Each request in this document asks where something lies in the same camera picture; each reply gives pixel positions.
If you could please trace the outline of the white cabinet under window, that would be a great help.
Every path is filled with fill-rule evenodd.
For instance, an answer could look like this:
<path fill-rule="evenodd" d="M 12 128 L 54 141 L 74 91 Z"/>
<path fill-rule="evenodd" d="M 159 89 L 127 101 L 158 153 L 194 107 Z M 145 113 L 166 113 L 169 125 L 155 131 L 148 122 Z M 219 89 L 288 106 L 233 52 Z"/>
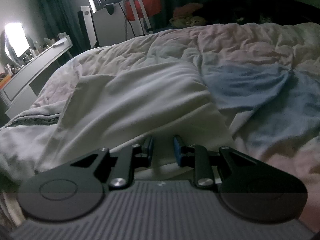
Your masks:
<path fill-rule="evenodd" d="M 100 46 L 110 46 L 138 37 L 140 24 L 137 21 L 127 22 L 123 3 L 114 4 L 114 13 L 110 15 L 106 8 L 93 14 L 93 22 Z"/>

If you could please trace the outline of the red cloth on stand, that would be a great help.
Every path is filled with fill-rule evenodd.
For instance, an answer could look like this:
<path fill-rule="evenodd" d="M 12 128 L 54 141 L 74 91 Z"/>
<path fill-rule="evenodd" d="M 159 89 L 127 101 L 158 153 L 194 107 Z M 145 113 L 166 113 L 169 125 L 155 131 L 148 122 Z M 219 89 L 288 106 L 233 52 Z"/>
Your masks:
<path fill-rule="evenodd" d="M 155 14 L 159 14 L 161 12 L 161 9 L 162 9 L 161 0 L 142 0 L 142 1 L 148 17 L 152 17 Z M 134 17 L 129 0 L 125 1 L 125 12 L 126 12 L 126 18 L 129 21 L 135 21 L 135 17 Z"/>

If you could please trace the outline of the lit vanity mirror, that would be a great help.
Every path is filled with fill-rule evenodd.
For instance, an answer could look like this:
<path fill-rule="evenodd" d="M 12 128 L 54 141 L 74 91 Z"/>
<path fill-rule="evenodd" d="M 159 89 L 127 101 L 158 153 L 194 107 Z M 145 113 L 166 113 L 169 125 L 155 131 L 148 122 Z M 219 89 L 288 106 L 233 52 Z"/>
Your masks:
<path fill-rule="evenodd" d="M 4 53 L 8 60 L 17 66 L 28 64 L 33 54 L 29 36 L 26 34 L 22 23 L 11 22 L 4 27 Z"/>

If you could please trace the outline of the white panel heater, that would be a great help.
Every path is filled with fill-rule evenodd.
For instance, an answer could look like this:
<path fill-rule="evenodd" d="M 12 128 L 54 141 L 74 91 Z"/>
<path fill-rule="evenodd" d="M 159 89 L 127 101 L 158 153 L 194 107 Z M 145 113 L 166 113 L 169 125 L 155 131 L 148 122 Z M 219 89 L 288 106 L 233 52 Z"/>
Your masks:
<path fill-rule="evenodd" d="M 93 12 L 89 6 L 81 6 L 78 11 L 80 29 L 87 49 L 99 46 L 96 29 L 93 22 Z"/>

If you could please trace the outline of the white zip-up jacket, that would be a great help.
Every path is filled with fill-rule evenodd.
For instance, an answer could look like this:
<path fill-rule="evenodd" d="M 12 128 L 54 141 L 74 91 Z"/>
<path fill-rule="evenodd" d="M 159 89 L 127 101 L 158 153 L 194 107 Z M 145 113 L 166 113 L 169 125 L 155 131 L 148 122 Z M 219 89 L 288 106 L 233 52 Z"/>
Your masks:
<path fill-rule="evenodd" d="M 173 137 L 209 150 L 233 146 L 199 70 L 174 61 L 117 76 L 83 76 L 66 99 L 31 108 L 1 128 L 1 174 L 21 183 L 97 148 L 155 140 L 154 165 L 173 163 Z"/>

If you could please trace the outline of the white dressing table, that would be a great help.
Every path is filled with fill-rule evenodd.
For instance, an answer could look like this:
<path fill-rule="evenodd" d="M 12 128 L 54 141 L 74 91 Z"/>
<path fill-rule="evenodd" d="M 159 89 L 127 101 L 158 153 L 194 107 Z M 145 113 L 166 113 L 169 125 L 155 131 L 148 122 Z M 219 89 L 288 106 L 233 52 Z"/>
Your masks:
<path fill-rule="evenodd" d="M 30 84 L 44 70 L 64 53 L 70 55 L 73 43 L 67 35 L 39 54 L 33 61 L 22 67 L 1 88 L 1 123 L 5 123 L 21 112 L 27 110 L 37 99 Z"/>

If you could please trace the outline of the dark green left curtain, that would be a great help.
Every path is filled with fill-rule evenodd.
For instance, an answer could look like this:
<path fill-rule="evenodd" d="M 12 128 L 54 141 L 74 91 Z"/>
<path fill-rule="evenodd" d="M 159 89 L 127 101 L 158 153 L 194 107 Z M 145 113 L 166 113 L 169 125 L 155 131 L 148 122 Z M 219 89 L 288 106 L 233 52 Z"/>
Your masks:
<path fill-rule="evenodd" d="M 70 36 L 73 43 L 72 55 L 78 55 L 88 50 L 84 33 L 81 30 L 75 0 L 38 0 L 44 27 L 49 38 L 60 33 Z"/>

